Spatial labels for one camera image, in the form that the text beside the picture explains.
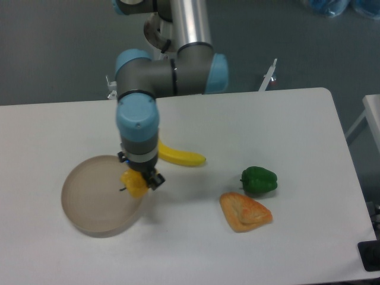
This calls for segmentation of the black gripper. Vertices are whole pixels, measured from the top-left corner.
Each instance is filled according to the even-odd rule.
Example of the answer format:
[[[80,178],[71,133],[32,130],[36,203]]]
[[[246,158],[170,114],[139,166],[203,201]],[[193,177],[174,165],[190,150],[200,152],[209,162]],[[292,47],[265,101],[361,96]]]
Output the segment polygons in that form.
[[[126,163],[130,169],[141,172],[148,188],[153,191],[165,183],[165,178],[163,175],[156,170],[158,155],[155,155],[151,160],[145,162],[132,161],[127,158],[122,151],[120,151],[117,155],[120,163]]]

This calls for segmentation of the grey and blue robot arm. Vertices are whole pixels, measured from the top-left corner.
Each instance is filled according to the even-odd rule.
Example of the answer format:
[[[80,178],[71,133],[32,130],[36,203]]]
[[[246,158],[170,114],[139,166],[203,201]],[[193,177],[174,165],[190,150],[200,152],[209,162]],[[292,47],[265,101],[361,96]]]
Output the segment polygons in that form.
[[[123,51],[116,59],[116,124],[121,137],[120,162],[142,174],[157,189],[165,181],[155,165],[159,157],[158,97],[212,94],[225,91],[229,67],[214,52],[205,1],[113,1],[121,15],[156,13],[173,24],[174,37],[162,52],[175,47],[176,57],[153,60],[140,49]]]

